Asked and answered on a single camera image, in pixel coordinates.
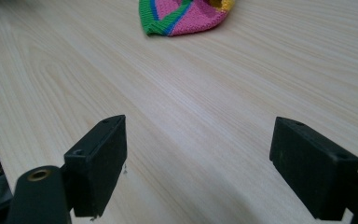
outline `knitted hat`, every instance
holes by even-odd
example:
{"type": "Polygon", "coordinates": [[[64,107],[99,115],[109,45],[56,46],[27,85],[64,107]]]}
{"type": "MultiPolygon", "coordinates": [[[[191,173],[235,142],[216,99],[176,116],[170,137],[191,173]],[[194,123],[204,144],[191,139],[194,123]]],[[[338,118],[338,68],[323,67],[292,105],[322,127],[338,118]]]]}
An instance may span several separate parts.
{"type": "Polygon", "coordinates": [[[140,0],[141,23],[148,35],[184,35],[222,22],[234,0],[140,0]]]}

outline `pink knitted stripe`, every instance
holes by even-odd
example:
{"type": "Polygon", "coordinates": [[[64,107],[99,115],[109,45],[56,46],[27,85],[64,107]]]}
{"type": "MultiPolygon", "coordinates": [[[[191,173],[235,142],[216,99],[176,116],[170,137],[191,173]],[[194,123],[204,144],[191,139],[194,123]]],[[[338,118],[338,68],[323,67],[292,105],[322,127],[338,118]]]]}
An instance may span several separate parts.
{"type": "Polygon", "coordinates": [[[179,8],[182,0],[155,0],[158,19],[162,20],[165,16],[179,8]]]}
{"type": "Polygon", "coordinates": [[[194,0],[184,17],[176,23],[170,35],[183,35],[215,27],[225,17],[225,11],[217,11],[207,0],[194,0]]]}

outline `knitted fabric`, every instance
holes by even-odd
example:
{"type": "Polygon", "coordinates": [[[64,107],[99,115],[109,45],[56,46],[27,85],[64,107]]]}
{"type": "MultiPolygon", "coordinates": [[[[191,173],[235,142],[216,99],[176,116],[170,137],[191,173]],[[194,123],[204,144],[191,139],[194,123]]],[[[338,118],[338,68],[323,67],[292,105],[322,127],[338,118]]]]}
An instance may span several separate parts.
{"type": "Polygon", "coordinates": [[[184,35],[222,22],[234,0],[140,0],[141,23],[148,35],[184,35]]]}

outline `wooden table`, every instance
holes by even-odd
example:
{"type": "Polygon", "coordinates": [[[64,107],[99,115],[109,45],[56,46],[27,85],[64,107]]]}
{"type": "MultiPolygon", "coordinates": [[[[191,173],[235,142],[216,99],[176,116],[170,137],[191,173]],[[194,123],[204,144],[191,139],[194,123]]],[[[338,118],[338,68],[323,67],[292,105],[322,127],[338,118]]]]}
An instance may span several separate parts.
{"type": "Polygon", "coordinates": [[[0,158],[13,189],[119,114],[128,173],[95,223],[328,223],[269,147],[281,116],[358,156],[358,1],[238,0],[216,29],[168,38],[144,35],[135,0],[0,0],[0,158]]]}

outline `green knitted edge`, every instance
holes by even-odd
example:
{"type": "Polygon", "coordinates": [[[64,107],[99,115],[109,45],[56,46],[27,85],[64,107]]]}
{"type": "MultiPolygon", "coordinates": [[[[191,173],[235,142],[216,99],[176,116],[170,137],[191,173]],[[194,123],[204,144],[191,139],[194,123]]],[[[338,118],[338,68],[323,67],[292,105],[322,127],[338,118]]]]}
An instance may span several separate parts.
{"type": "Polygon", "coordinates": [[[141,23],[144,27],[145,32],[148,35],[168,35],[171,31],[171,29],[168,29],[173,25],[173,23],[177,22],[182,17],[183,13],[187,10],[187,8],[192,2],[192,0],[183,0],[182,5],[179,6],[179,8],[176,9],[174,12],[168,14],[161,21],[154,21],[153,12],[151,11],[152,7],[150,6],[150,0],[141,0],[139,5],[141,13],[141,23]]]}

